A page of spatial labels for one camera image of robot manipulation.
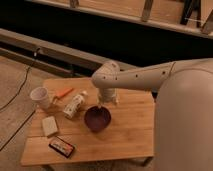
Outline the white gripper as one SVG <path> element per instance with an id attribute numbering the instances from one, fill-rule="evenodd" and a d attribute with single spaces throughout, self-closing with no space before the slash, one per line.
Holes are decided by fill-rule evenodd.
<path id="1" fill-rule="evenodd" d="M 117 93 L 114 88 L 99 88 L 98 89 L 98 104 L 99 110 L 103 109 L 104 103 L 118 104 Z"/>

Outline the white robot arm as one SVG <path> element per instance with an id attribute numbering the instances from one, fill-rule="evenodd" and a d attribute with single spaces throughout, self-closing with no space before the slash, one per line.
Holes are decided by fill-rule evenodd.
<path id="1" fill-rule="evenodd" d="M 99 102 L 111 88 L 157 94 L 153 171 L 213 171 L 213 58 L 172 61 L 122 71 L 114 61 L 92 75 Z"/>

